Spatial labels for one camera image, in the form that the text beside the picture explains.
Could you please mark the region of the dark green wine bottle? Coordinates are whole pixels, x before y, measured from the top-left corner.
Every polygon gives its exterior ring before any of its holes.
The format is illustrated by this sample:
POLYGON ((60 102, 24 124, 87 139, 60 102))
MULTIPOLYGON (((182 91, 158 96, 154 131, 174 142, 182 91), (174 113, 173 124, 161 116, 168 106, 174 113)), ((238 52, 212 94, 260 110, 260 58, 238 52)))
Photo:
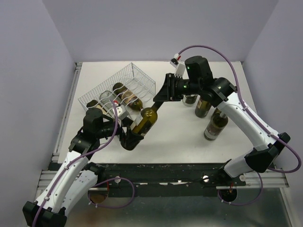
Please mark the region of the dark green wine bottle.
POLYGON ((134 111, 143 109, 143 102, 124 84, 118 82, 113 85, 113 92, 118 95, 122 102, 134 111))

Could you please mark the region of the olive green wine bottle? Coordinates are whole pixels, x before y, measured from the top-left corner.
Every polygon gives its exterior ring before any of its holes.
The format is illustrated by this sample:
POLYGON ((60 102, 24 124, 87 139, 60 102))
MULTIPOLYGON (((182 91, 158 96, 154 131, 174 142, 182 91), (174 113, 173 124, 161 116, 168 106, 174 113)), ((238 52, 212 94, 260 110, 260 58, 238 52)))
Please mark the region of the olive green wine bottle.
POLYGON ((198 103, 196 105, 195 108, 195 115, 199 118, 204 118, 207 116, 210 108, 211 108, 211 104, 205 100, 203 100, 201 97, 198 100, 198 103))

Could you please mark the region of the short clear glass bottle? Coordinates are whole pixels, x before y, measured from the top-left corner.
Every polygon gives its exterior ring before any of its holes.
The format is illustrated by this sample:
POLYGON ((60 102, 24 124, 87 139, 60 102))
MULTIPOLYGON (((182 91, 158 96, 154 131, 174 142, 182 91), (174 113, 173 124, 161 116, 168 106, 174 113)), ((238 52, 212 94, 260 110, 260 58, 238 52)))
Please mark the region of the short clear glass bottle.
POLYGON ((99 103, 105 108, 105 110, 107 111, 108 116, 114 118, 115 117, 115 112, 114 112, 114 108, 113 105, 111 103, 111 101, 117 101, 118 103, 124 105, 122 103, 122 100, 113 92, 111 91, 104 91, 103 93, 100 94, 99 96, 99 103))

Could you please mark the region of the dark labelled wine bottle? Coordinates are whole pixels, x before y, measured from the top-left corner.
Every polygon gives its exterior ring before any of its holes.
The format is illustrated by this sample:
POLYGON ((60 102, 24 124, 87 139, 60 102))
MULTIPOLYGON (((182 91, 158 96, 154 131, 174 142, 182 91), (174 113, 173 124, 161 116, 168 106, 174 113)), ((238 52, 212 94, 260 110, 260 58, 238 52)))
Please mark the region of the dark labelled wine bottle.
POLYGON ((108 116, 107 111, 105 108, 95 99, 91 100, 86 104, 87 112, 86 114, 101 117, 101 116, 108 116))

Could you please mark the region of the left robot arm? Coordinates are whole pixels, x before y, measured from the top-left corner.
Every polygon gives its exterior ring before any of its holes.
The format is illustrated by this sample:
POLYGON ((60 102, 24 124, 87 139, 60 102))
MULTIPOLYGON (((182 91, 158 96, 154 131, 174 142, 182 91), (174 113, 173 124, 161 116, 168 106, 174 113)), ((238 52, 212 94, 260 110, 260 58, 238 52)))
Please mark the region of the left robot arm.
POLYGON ((119 136, 125 148, 134 148, 143 136, 123 131, 118 122, 117 108, 109 117, 99 108, 90 108, 83 119, 83 127, 69 146, 64 162, 34 202, 26 202, 22 211, 29 227, 63 227, 73 207, 93 186, 105 181, 102 167, 90 162, 94 153, 119 136))

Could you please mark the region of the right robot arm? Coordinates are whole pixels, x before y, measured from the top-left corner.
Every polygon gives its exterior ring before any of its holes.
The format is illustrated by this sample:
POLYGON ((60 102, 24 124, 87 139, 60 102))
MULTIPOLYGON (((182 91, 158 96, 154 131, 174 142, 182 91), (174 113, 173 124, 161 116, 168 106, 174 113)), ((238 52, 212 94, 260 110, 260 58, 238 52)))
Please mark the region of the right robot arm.
POLYGON ((235 177, 250 171, 265 172, 290 141, 286 133, 268 126, 250 107, 241 104, 236 87, 226 78, 213 78, 209 63, 202 56, 185 62, 171 59, 175 73, 167 73, 163 86, 153 98, 156 103, 180 101, 184 95, 199 95, 226 114, 248 137, 253 149, 227 161, 218 181, 229 185, 235 177))

